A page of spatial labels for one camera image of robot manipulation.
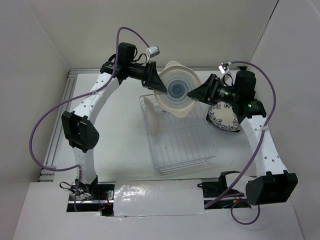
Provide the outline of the cream plate with blue centre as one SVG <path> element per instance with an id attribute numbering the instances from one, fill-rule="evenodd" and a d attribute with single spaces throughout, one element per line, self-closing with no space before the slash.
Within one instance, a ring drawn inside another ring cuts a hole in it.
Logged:
<path id="1" fill-rule="evenodd" d="M 170 61 L 158 74 L 167 92 L 154 90 L 158 105 L 178 118 L 185 118 L 198 103 L 188 93 L 202 85 L 198 75 L 177 61 Z"/>

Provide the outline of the blue and white patterned plate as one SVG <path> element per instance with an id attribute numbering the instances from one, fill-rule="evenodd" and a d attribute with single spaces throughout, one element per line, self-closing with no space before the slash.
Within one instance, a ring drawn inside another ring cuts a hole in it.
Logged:
<path id="1" fill-rule="evenodd" d="M 242 127 L 229 103 L 219 101 L 208 108 L 206 120 L 217 128 L 227 132 L 239 132 Z"/>

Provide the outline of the orange rimmed petal pattern plate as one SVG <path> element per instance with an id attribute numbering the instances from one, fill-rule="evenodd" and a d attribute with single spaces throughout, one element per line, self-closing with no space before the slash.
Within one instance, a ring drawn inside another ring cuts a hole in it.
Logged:
<path id="1" fill-rule="evenodd" d="M 157 120 L 155 107 L 147 97 L 144 96 L 143 100 L 144 100 L 150 133 L 151 135 L 155 135 L 158 130 L 158 120 Z"/>

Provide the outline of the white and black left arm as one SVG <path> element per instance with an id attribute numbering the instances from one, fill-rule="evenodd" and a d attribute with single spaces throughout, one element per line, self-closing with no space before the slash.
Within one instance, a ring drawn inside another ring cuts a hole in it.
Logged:
<path id="1" fill-rule="evenodd" d="M 102 66 L 89 95 L 76 108 L 65 111 L 61 116 L 64 136 L 72 147 L 76 165 L 80 166 L 75 183 L 88 200 L 99 193 L 94 147 L 100 134 L 94 124 L 107 99 L 127 78 L 141 81 L 142 86 L 150 90 L 167 91 L 157 72 L 156 62 L 149 61 L 145 65 L 130 62 L 115 66 L 108 61 Z"/>

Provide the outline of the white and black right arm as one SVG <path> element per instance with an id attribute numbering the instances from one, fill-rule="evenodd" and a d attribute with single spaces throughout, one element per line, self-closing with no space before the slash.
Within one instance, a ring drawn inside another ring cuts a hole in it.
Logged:
<path id="1" fill-rule="evenodd" d="M 250 71 L 238 72 L 233 86 L 224 85 L 211 74 L 205 83 L 187 94 L 208 105 L 230 104 L 253 151 L 241 172 L 222 174 L 225 179 L 218 184 L 221 195 L 206 203 L 206 209 L 235 190 L 243 193 L 252 206 L 285 203 L 298 184 L 297 175 L 288 172 L 270 134 L 268 123 L 272 115 L 255 99 L 256 82 Z"/>

